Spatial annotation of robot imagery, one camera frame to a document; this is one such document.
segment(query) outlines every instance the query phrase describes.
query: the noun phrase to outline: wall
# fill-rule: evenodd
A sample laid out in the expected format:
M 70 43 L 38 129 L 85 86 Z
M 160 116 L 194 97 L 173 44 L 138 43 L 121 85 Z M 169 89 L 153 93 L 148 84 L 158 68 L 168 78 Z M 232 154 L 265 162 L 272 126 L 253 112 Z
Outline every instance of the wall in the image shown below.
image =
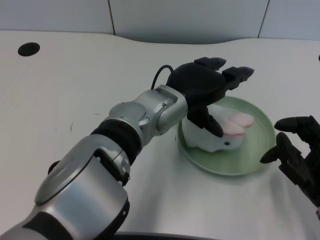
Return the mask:
M 108 0 L 0 0 L 0 30 L 113 34 Z
M 270 0 L 260 38 L 320 40 L 319 0 Z
M 319 12 L 319 0 L 1 0 L 0 30 L 115 33 L 180 44 L 320 40 Z

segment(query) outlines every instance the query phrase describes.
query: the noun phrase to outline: light green dish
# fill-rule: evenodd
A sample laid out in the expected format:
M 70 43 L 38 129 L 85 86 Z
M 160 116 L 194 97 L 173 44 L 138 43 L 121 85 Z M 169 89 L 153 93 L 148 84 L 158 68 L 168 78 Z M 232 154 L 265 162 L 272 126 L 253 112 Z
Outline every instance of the light green dish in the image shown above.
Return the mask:
M 240 147 L 234 150 L 218 150 L 213 153 L 197 147 L 188 148 L 180 122 L 178 146 L 182 152 L 198 167 L 219 175 L 244 175 L 265 167 L 266 164 L 260 163 L 260 159 L 276 144 L 276 133 L 269 118 L 259 108 L 240 98 L 226 96 L 216 104 L 254 117 L 254 124 L 246 128 Z

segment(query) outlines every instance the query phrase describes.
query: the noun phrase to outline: black mechanical hand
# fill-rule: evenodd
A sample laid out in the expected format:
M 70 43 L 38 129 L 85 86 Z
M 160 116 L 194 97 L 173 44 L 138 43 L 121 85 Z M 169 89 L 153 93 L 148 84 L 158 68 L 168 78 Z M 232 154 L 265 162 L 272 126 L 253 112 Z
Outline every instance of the black mechanical hand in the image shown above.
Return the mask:
M 182 93 L 188 105 L 187 118 L 199 128 L 205 128 L 217 137 L 224 135 L 221 126 L 208 112 L 207 106 L 225 97 L 246 81 L 254 70 L 249 67 L 230 67 L 217 72 L 226 63 L 219 57 L 202 57 L 174 70 L 166 85 Z
M 298 134 L 310 147 L 310 153 L 303 158 L 283 132 L 276 136 L 276 146 L 263 155 L 260 162 L 268 164 L 280 159 L 279 169 L 318 208 L 320 206 L 320 125 L 313 116 L 289 117 L 276 122 L 279 131 Z

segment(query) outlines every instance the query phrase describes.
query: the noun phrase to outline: white tabletop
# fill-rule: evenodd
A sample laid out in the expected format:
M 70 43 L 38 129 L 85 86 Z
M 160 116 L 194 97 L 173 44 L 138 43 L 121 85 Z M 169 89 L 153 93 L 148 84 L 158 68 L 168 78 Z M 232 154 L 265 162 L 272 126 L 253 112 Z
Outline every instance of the white tabletop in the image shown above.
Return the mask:
M 40 44 L 30 57 L 25 43 Z M 319 111 L 319 41 L 243 39 L 221 44 L 143 43 L 91 33 L 0 31 L 0 234 L 23 220 L 51 163 L 89 135 L 115 104 L 150 88 L 164 64 L 200 57 L 255 69 L 230 96 L 254 103 L 275 123 Z M 164 84 L 163 71 L 157 84 Z M 121 231 L 221 240 L 320 239 L 316 207 L 278 169 L 239 177 L 200 170 L 179 153 L 174 127 L 137 157 L 125 187 Z M 308 146 L 289 136 L 303 155 Z

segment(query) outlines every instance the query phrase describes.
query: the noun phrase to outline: toy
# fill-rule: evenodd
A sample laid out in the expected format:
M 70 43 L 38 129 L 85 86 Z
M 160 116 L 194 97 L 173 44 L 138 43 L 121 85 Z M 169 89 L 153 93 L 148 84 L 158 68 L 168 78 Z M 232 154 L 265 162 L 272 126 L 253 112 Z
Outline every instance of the toy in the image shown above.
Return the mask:
M 216 136 L 207 129 L 200 128 L 189 119 L 184 118 L 182 120 L 182 131 L 186 145 L 189 148 L 198 147 L 211 153 L 217 150 L 238 148 L 244 139 L 245 129 L 254 124 L 254 117 L 217 104 L 211 104 L 207 109 L 209 115 L 214 116 L 216 122 L 221 126 L 223 136 Z

